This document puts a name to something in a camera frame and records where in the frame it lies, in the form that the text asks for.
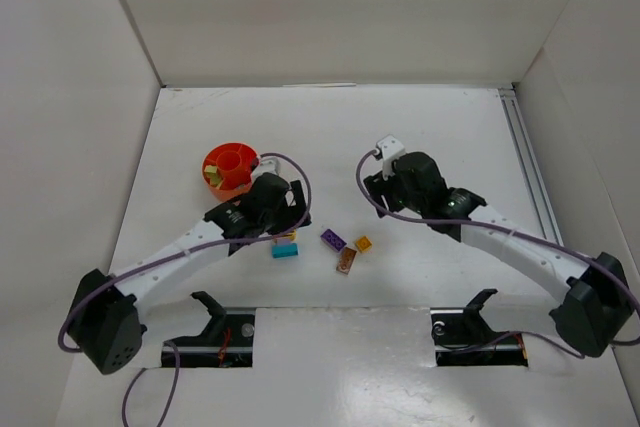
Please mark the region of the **lime green lego brick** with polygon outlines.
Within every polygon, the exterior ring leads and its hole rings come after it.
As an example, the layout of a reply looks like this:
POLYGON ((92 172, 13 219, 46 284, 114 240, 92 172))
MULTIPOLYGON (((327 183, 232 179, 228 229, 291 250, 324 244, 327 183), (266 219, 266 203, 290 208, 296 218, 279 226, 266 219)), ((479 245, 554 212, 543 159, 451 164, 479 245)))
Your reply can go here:
POLYGON ((222 175, 220 174, 220 172, 216 172, 216 173, 205 173, 205 176, 207 177, 207 180, 209 182, 209 185, 211 187, 213 187, 214 189, 217 189, 220 187, 220 185, 223 183, 224 179, 222 177, 222 175))

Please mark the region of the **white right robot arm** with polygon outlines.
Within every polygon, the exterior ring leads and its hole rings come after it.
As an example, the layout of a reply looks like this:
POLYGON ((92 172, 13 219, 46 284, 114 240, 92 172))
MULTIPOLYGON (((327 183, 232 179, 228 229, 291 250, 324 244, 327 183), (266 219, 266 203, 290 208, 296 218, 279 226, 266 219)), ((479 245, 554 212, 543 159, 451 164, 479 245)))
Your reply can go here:
POLYGON ((500 214, 486 200, 446 184, 437 163, 424 152, 392 154, 383 147, 365 160, 382 164, 379 172, 356 183, 379 217, 425 225, 468 247, 481 250, 521 273, 557 301, 549 313, 561 350, 576 358, 601 356, 622 347, 617 335, 638 313, 621 262, 603 252, 597 257, 536 237, 500 214))

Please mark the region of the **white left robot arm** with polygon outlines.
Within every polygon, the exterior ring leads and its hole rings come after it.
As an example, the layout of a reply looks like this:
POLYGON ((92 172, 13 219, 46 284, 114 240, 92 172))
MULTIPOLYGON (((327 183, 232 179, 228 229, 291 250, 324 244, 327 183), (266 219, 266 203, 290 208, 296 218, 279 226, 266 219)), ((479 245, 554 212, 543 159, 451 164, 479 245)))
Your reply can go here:
POLYGON ((207 211, 147 259, 116 274, 86 273, 59 331, 59 348, 84 354, 103 375, 119 371, 140 351, 152 330, 148 316, 168 293, 245 246, 309 225, 311 199, 306 174, 287 181, 263 173, 248 192, 207 211))

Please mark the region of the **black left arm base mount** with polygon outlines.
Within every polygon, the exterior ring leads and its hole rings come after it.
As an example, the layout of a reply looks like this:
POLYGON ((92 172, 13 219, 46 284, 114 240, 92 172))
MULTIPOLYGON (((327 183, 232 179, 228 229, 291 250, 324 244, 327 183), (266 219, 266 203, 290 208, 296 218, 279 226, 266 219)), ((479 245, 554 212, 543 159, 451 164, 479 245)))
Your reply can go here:
POLYGON ((251 368, 256 323, 255 308, 227 309, 204 291, 191 297, 209 316, 197 335, 171 340, 177 348, 181 368, 251 368))

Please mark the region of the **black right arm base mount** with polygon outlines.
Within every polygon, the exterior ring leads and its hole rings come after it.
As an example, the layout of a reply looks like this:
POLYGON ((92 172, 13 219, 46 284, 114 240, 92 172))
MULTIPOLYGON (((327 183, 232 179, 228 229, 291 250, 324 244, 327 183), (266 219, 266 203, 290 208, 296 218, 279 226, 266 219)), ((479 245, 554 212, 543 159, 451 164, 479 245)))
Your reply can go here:
POLYGON ((463 307, 431 310, 437 367, 528 366, 522 336, 494 331, 481 315, 496 293, 496 289, 483 289, 463 307))

